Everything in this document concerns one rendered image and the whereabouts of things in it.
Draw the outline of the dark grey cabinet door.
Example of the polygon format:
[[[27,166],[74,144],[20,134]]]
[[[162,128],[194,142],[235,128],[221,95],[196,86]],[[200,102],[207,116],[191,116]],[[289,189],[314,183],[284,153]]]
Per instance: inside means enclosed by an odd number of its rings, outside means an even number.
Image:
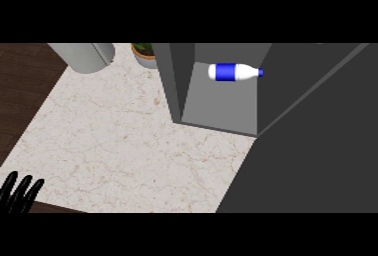
[[[218,211],[378,212],[378,43],[353,49],[263,130]]]

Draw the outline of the white bottle with blue label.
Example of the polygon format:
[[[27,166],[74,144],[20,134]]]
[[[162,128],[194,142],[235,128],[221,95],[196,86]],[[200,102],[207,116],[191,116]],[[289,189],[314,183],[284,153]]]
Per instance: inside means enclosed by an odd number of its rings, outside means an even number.
[[[263,69],[247,64],[218,63],[209,66],[209,78],[219,82],[246,81],[263,76]]]

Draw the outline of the potted green plant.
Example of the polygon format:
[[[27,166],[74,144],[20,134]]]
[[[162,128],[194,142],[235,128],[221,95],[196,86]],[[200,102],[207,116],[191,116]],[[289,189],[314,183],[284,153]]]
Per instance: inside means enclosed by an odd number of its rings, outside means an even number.
[[[157,58],[151,43],[133,43],[132,51],[135,53],[138,63],[148,69],[157,69]]]

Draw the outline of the dark grey cabinet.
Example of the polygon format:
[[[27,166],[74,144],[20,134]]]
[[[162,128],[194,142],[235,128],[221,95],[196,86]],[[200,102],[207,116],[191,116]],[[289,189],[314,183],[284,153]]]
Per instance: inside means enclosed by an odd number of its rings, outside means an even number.
[[[173,122],[258,137],[353,55],[356,43],[157,43],[154,53]],[[260,78],[218,82],[216,63],[263,70]]]

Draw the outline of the grey cylindrical appliance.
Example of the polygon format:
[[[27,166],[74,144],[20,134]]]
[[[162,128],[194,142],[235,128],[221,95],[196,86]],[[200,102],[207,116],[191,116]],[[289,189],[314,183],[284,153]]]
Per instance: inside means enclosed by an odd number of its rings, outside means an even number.
[[[82,74],[92,74],[107,68],[116,58],[113,43],[49,43],[51,48]]]

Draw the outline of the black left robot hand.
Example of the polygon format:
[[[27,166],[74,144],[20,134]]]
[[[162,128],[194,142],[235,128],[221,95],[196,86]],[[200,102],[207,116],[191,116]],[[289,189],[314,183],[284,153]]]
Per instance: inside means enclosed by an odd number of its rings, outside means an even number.
[[[0,214],[29,213],[45,185],[43,179],[32,183],[32,175],[27,175],[21,182],[17,180],[18,172],[12,171],[0,187]]]

